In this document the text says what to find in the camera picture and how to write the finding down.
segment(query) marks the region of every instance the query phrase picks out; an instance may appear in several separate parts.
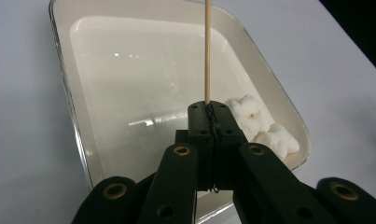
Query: white surface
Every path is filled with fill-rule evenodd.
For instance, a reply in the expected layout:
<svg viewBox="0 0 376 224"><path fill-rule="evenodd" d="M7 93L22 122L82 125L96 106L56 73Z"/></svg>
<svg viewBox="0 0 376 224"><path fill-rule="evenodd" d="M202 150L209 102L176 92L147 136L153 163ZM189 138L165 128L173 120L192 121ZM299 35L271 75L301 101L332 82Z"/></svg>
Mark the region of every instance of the white surface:
<svg viewBox="0 0 376 224"><path fill-rule="evenodd" d="M48 1L0 1L0 223L68 223L87 196ZM295 173L376 197L376 70L317 1L213 0L245 26L302 115L312 155ZM236 223L232 210L211 223Z"/></svg>

